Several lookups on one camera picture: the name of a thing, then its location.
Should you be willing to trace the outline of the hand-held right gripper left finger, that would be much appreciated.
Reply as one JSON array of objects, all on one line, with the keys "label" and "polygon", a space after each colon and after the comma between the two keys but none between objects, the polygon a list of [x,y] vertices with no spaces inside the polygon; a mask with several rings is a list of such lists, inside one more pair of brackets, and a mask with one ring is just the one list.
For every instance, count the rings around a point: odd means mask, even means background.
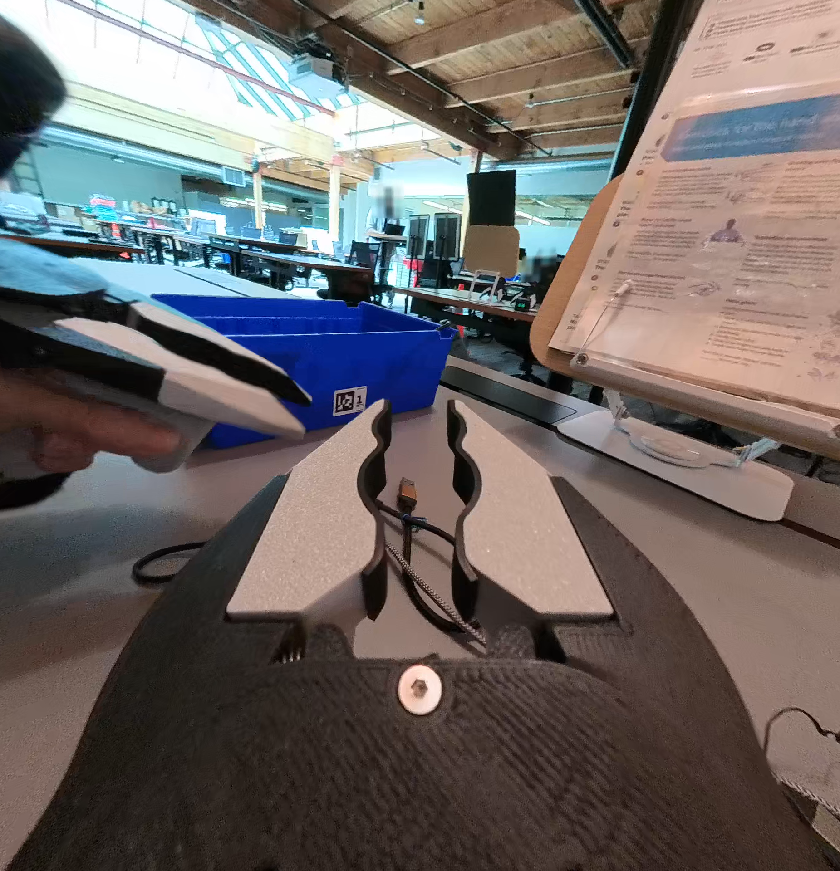
[{"label": "hand-held right gripper left finger", "polygon": [[375,620],[388,593],[384,524],[392,407],[373,403],[293,467],[226,607],[229,618]]}]

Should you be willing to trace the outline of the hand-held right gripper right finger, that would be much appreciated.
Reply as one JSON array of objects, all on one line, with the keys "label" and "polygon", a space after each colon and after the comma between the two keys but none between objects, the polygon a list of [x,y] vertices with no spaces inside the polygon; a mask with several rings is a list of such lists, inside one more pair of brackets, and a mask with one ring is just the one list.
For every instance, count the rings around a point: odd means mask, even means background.
[{"label": "hand-held right gripper right finger", "polygon": [[457,518],[451,592],[466,621],[603,623],[614,617],[547,470],[461,400],[447,403]]}]

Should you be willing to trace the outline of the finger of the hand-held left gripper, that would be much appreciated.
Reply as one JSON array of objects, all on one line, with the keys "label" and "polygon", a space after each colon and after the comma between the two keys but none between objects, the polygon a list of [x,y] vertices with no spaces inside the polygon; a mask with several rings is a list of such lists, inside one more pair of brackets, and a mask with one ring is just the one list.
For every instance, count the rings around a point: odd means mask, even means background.
[{"label": "finger of the hand-held left gripper", "polygon": [[182,313],[149,302],[131,303],[129,327],[189,362],[301,407],[312,404],[311,395],[281,367]]},{"label": "finger of the hand-held left gripper", "polygon": [[171,352],[126,326],[81,318],[55,321],[88,339],[154,364],[164,372],[157,403],[213,423],[274,435],[300,437],[305,427],[275,396],[206,364]]}]

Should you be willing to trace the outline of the blue bin with tag sticker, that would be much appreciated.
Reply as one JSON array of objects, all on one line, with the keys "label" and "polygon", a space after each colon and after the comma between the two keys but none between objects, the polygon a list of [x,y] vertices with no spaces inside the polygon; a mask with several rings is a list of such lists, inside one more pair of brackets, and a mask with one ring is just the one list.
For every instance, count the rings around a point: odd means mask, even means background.
[{"label": "blue bin with tag sticker", "polygon": [[360,303],[155,294],[153,299],[267,359],[311,396],[285,402],[306,431],[343,425],[380,399],[394,413],[431,406],[453,328]]}]

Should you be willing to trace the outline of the adjacent white desk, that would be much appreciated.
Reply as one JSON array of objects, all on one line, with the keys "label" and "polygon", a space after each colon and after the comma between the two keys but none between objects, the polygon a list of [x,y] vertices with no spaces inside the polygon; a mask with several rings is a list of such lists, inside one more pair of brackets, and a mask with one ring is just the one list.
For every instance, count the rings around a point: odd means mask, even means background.
[{"label": "adjacent white desk", "polygon": [[148,297],[161,294],[238,299],[301,299],[300,296],[205,267],[160,266],[92,258],[72,258],[70,261],[88,268],[111,284]]}]

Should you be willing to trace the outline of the grey desk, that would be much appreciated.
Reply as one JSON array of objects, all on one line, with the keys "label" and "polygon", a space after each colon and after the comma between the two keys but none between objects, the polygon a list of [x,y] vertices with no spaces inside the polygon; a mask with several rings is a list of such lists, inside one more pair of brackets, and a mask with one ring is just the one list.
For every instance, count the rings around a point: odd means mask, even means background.
[{"label": "grey desk", "polygon": [[[790,705],[840,729],[839,488],[790,472],[786,519],[763,524],[440,386],[431,408],[394,417],[385,496],[412,479],[420,514],[449,530],[461,508],[450,399],[563,477],[656,565],[725,660],[757,734]],[[131,564],[210,539],[333,432],[199,451],[168,475],[101,455],[49,500],[0,513],[0,869],[48,804],[103,681],[156,599],[131,581]]]}]

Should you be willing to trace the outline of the long office desk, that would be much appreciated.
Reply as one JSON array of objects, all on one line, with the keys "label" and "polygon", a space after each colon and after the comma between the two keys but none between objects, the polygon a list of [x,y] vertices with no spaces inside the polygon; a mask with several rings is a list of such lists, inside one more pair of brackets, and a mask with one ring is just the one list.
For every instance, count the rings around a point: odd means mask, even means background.
[{"label": "long office desk", "polygon": [[303,254],[296,245],[210,234],[207,250],[223,256],[233,277],[249,277],[251,263],[260,264],[260,269],[268,272],[268,284],[272,289],[286,290],[295,278],[317,272],[326,278],[333,299],[369,299],[373,293],[371,267],[345,264],[318,254]]}]

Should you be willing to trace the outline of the neighbouring office desk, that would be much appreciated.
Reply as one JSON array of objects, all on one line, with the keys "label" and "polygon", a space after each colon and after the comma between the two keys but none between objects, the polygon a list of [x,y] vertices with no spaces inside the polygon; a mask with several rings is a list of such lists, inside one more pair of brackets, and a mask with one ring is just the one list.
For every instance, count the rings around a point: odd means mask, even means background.
[{"label": "neighbouring office desk", "polygon": [[536,308],[527,310],[517,309],[511,302],[496,302],[488,298],[480,299],[477,294],[468,294],[467,292],[445,289],[403,289],[398,287],[393,288],[393,292],[408,298],[421,299],[441,307],[450,307],[458,310],[465,309],[512,321],[531,323],[538,316]]}]

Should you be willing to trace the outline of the person's left hand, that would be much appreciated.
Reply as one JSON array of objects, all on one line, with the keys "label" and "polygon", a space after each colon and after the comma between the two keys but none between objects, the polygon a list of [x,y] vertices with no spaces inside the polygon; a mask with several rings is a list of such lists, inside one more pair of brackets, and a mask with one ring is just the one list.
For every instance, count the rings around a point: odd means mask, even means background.
[{"label": "person's left hand", "polygon": [[101,452],[148,459],[181,445],[177,431],[134,409],[79,396],[55,371],[0,366],[0,461],[22,455],[41,472],[72,473]]}]

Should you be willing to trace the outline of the instruction sheet on stand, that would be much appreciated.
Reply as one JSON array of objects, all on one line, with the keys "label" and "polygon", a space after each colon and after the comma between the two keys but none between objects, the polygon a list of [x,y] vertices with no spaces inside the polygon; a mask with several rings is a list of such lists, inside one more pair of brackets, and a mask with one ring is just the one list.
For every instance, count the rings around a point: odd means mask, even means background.
[{"label": "instruction sheet on stand", "polygon": [[[616,460],[659,481],[718,504],[743,517],[786,521],[816,535],[840,539],[840,488],[792,475],[759,461],[785,444],[840,461],[840,417],[759,401],[679,382],[617,362],[578,362],[553,347],[598,236],[610,222],[621,178],[605,185],[591,203],[531,328],[531,347],[552,373],[604,388],[607,407],[557,424],[578,446]],[[738,455],[697,443],[626,416],[623,396],[635,396],[741,430],[758,440]]]}]

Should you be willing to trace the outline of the ceiling projector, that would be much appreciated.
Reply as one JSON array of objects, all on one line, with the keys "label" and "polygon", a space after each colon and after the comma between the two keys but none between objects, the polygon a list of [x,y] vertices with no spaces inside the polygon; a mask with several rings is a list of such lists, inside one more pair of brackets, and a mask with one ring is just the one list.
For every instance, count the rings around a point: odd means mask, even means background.
[{"label": "ceiling projector", "polygon": [[349,92],[347,75],[337,60],[304,53],[291,59],[286,71],[290,86],[303,91],[310,99],[335,102]]}]

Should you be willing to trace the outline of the tan wooden board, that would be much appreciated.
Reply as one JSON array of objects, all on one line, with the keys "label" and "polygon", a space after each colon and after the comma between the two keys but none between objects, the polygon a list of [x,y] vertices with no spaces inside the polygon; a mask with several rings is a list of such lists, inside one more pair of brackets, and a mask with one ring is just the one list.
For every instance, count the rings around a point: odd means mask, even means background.
[{"label": "tan wooden board", "polygon": [[462,247],[464,271],[510,278],[519,271],[520,236],[513,225],[469,225]]}]

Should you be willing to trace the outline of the sheet with blue banner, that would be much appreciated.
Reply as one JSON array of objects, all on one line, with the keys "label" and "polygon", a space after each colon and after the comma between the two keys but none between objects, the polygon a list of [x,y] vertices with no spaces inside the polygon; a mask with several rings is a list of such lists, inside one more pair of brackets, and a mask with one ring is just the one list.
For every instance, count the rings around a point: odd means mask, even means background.
[{"label": "sheet with blue banner", "polygon": [[552,345],[840,418],[840,78],[694,97]]}]

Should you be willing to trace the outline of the black metal pole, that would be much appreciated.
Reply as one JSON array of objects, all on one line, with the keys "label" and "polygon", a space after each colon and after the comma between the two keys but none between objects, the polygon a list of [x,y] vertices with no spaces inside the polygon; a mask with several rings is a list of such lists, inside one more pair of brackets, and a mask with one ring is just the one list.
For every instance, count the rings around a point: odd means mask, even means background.
[{"label": "black metal pole", "polygon": [[702,1],[664,1],[659,6],[608,180],[627,168],[702,5]]}]

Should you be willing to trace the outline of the large printed instruction sheet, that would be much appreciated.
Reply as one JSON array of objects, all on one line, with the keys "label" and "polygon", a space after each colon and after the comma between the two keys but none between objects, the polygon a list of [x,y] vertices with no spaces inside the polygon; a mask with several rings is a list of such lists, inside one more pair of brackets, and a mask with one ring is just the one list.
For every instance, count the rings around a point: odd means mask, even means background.
[{"label": "large printed instruction sheet", "polygon": [[665,139],[680,110],[708,111],[717,98],[764,88],[840,79],[840,1],[703,2],[619,181],[585,269],[560,324],[570,346],[578,323],[604,305],[615,258],[639,219],[651,216],[650,170],[660,166]]}]

